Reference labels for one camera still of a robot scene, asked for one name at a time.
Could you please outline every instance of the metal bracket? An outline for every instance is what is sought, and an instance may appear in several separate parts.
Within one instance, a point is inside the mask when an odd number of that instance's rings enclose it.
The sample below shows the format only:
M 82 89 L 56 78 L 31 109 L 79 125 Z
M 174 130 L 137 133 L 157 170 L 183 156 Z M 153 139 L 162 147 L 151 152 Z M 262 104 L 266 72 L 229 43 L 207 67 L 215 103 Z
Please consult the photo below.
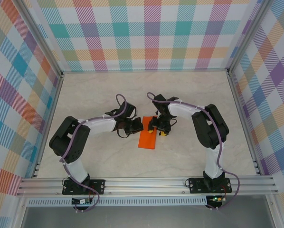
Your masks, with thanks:
M 232 193 L 232 186 L 229 178 L 224 178 L 221 185 L 215 189 L 209 190 L 204 183 L 204 178 L 189 178 L 187 179 L 189 183 L 189 192 L 191 194 L 198 193 Z
M 88 186 L 96 190 L 100 195 L 104 194 L 105 180 L 89 180 Z M 63 182 L 62 195 L 88 195 L 89 191 L 78 186 L 72 180 Z

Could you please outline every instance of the marble surface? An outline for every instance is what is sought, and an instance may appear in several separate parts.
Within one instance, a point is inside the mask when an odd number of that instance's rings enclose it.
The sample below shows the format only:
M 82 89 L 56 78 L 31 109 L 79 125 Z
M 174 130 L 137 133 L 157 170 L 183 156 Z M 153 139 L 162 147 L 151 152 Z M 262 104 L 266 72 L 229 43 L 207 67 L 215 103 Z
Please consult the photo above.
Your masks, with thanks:
M 65 177 L 62 164 L 48 143 L 69 115 L 77 119 L 100 116 L 118 108 L 117 93 L 138 109 L 138 116 L 154 115 L 147 92 L 195 104 L 215 104 L 229 127 L 223 167 L 237 175 L 255 175 L 225 72 L 137 72 L 65 75 L 38 177 Z M 121 139 L 116 132 L 90 137 L 82 160 L 91 177 L 201 176 L 205 149 L 193 122 L 177 118 L 169 136 L 157 136 L 155 150 L 138 148 L 140 134 Z

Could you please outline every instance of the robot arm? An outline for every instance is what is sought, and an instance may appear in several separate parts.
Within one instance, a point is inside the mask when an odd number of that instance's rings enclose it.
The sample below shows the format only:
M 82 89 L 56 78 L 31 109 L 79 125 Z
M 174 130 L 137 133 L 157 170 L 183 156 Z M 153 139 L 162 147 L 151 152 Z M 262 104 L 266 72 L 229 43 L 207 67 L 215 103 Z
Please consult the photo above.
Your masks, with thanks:
M 198 121 L 197 119 L 201 119 L 203 118 L 203 113 L 197 109 L 197 108 L 192 108 L 190 106 L 187 106 L 185 104 L 178 104 L 178 103 L 170 103 L 168 105 L 168 109 L 171 115 L 173 116 L 180 116 L 183 117 L 187 120 L 191 120 L 193 119 L 193 121 L 197 122 L 195 124 L 196 127 L 196 131 L 198 131 Z M 205 134 L 199 134 L 198 138 L 200 141 L 205 141 L 207 136 Z M 219 169 L 219 167 L 217 166 L 217 158 L 218 158 L 218 154 L 219 154 L 219 144 L 214 148 L 214 144 L 212 144 L 211 142 L 202 142 L 202 145 L 204 145 L 206 147 L 206 157 L 207 157 L 207 161 L 206 161 L 206 167 L 204 169 L 204 172 L 211 178 L 217 178 L 219 177 L 223 171 L 221 169 Z
M 217 158 L 219 154 L 219 140 L 217 133 L 212 124 L 208 124 L 208 117 L 199 109 L 191 106 L 181 104 L 181 100 L 177 97 L 172 97 L 166 100 L 161 94 L 154 97 L 158 101 L 178 101 L 180 103 L 157 103 L 153 104 L 158 109 L 159 117 L 153 117 L 148 126 L 148 131 L 152 131 L 155 127 L 158 128 L 160 135 L 168 135 L 171 130 L 170 121 L 177 116 L 183 117 L 187 120 L 193 120 L 197 137 L 200 143 L 206 147 L 206 167 L 204 171 L 204 178 L 211 182 L 214 179 L 224 178 L 224 172 L 217 165 Z M 223 147 L 229 132 L 226 123 L 224 122 L 220 112 L 213 104 L 208 106 L 200 106 L 210 113 L 217 125 L 220 136 L 222 138 Z
M 66 152 L 66 149 L 70 143 L 70 139 L 75 137 L 67 156 L 65 157 L 65 166 L 70 175 L 79 183 L 88 185 L 90 180 L 89 174 L 84 169 L 81 154 L 85 147 L 85 143 L 89 136 L 93 136 L 103 132 L 118 131 L 124 129 L 127 136 L 133 133 L 137 133 L 143 130 L 143 124 L 141 118 L 134 118 L 136 114 L 136 107 L 130 103 L 127 103 L 124 114 L 116 118 L 105 118 L 114 116 L 124 109 L 124 103 L 119 109 L 114 109 L 108 113 L 105 113 L 103 119 L 94 119 L 82 124 L 77 133 L 73 136 L 75 128 L 83 120 L 77 120 L 72 116 L 67 117 L 60 125 L 57 132 L 51 138 L 49 147 L 53 149 L 57 156 L 62 157 Z

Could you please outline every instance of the plaid wall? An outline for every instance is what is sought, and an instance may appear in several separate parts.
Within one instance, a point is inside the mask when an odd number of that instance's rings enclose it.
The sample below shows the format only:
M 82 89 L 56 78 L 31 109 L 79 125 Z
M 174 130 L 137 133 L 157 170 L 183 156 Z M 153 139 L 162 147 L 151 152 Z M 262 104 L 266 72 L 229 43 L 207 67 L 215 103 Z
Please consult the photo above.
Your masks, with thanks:
M 232 61 L 233 61 L 233 59 L 234 59 L 234 57 L 235 57 L 235 55 L 236 55 L 236 53 L 238 51 L 238 48 L 241 46 L 242 41 L 245 38 L 247 31 L 251 27 L 253 19 L 255 18 L 255 16 L 256 16 L 256 14 L 257 14 L 257 12 L 258 12 L 262 2 L 263 2 L 263 0 L 257 0 L 257 3 L 255 5 L 252 13 L 251 13 L 250 17 L 248 18 L 247 23 L 246 23 L 244 29 L 242 30 L 242 32 L 240 34 L 240 37 L 239 37 L 239 39 L 238 39 L 238 41 L 236 43 L 236 46 L 235 46 L 235 48 L 234 48 L 234 50 L 233 50 L 233 52 L 231 54 L 231 57 L 229 58 L 229 60 L 227 62 L 226 68 L 229 68 L 231 66 L 231 63 L 232 63 Z
M 0 228 L 29 177 L 58 77 L 11 0 L 0 0 Z
M 284 205 L 284 0 L 275 0 L 233 74 L 257 153 Z
M 224 69 L 256 0 L 25 2 L 62 68 L 106 71 Z

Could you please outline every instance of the orange block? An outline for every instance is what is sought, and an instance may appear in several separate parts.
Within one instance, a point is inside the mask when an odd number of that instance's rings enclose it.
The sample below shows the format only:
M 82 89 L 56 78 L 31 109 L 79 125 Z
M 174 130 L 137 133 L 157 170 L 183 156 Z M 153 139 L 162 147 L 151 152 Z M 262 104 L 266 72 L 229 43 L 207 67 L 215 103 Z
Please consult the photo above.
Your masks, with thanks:
M 139 138 L 139 148 L 154 150 L 156 146 L 156 136 L 157 136 L 157 128 L 154 129 L 152 133 L 147 131 L 148 123 L 151 121 L 152 116 L 144 116 L 143 123 L 143 131 L 140 132 Z

